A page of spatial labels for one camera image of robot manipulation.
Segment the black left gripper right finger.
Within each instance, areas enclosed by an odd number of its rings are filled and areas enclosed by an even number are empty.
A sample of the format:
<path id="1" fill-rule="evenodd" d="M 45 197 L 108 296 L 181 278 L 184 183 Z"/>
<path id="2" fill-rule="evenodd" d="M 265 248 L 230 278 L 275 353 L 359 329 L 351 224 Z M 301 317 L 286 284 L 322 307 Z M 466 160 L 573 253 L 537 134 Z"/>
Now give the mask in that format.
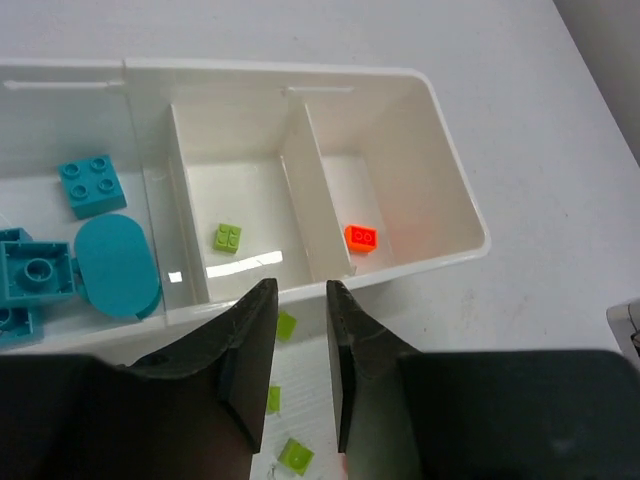
<path id="1" fill-rule="evenodd" d="M 352 479 L 635 479 L 639 373 L 606 350 L 427 353 L 326 284 Z"/>

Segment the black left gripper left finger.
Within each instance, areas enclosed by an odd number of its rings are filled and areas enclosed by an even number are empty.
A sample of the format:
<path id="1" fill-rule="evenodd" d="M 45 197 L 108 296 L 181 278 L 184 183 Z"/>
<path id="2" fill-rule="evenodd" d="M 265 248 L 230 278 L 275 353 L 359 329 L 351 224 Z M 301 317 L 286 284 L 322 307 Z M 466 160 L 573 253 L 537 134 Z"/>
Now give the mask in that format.
<path id="1" fill-rule="evenodd" d="M 278 285 L 129 366 L 1 359 L 5 479 L 246 479 L 260 450 Z"/>

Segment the teal frog lotus brick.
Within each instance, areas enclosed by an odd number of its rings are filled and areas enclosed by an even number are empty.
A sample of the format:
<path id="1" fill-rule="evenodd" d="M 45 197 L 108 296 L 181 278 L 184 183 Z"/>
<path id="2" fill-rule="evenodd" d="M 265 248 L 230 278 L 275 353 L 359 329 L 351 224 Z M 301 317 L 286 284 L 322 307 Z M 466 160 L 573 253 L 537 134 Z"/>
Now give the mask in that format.
<path id="1" fill-rule="evenodd" d="M 79 290 L 99 312 L 142 320 L 158 307 L 162 285 L 142 227 L 121 214 L 86 222 L 74 240 Z"/>

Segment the lime green arch brick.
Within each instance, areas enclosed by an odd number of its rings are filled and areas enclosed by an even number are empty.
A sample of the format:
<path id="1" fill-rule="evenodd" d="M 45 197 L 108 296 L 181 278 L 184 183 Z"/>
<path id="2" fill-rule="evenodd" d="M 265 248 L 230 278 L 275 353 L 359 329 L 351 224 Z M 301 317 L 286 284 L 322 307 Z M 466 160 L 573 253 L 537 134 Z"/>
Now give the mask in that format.
<path id="1" fill-rule="evenodd" d="M 212 248 L 229 254 L 235 254 L 239 248 L 242 229 L 239 226 L 220 223 L 215 232 Z"/>

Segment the teal two-by-four brick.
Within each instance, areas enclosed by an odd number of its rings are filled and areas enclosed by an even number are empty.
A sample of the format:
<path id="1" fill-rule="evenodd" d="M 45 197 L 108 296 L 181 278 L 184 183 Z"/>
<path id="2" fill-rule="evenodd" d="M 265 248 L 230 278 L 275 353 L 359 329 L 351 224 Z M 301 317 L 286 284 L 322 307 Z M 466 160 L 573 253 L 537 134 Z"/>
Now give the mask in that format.
<path id="1" fill-rule="evenodd" d="M 42 311 L 31 308 L 1 308 L 1 349 L 40 342 L 44 337 Z"/>

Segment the orange small brick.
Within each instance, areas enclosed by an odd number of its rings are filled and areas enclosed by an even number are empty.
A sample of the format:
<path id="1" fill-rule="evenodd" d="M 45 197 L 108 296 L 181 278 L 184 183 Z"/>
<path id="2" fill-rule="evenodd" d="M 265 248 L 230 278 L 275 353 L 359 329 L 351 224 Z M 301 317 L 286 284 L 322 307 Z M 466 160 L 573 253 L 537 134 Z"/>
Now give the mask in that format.
<path id="1" fill-rule="evenodd" d="M 378 247 L 378 234 L 375 228 L 350 224 L 344 230 L 347 249 L 351 253 L 369 254 Z"/>

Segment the small teal slope brick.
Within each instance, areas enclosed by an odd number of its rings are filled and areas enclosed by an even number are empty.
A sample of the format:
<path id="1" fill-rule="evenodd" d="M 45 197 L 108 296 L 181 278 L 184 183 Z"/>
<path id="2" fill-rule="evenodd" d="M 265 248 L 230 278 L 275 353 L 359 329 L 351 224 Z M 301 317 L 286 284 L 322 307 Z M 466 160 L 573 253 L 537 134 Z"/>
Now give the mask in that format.
<path id="1" fill-rule="evenodd" d="M 109 155 L 60 164 L 58 175 L 78 220 L 124 209 L 127 201 Z"/>

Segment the teal two-by-two brick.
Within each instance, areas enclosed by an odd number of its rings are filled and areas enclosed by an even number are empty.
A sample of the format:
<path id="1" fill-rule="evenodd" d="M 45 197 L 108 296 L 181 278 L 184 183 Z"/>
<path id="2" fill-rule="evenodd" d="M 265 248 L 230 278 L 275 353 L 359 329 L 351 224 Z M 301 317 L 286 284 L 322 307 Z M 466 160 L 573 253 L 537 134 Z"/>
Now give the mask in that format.
<path id="1" fill-rule="evenodd" d="M 70 246 L 66 242 L 1 243 L 1 306 L 42 306 L 76 294 Z"/>

